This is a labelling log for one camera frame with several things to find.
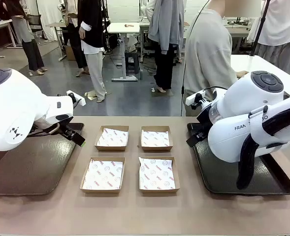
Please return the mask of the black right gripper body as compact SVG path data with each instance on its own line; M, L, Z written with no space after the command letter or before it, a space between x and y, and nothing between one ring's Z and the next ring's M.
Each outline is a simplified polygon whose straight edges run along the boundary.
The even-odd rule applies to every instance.
M201 132L205 135L208 135L209 130L213 126L210 118L209 118L209 111L211 108L211 104L208 106L204 107L199 115L196 117L199 123L201 124Z

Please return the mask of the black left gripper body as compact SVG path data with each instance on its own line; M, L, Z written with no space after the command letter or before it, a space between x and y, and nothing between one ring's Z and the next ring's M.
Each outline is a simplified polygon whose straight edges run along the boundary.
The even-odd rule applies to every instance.
M76 131L74 131L71 127L68 126L67 123L58 123L59 128L57 130L57 133L65 137L66 139L73 139L73 137L76 134Z

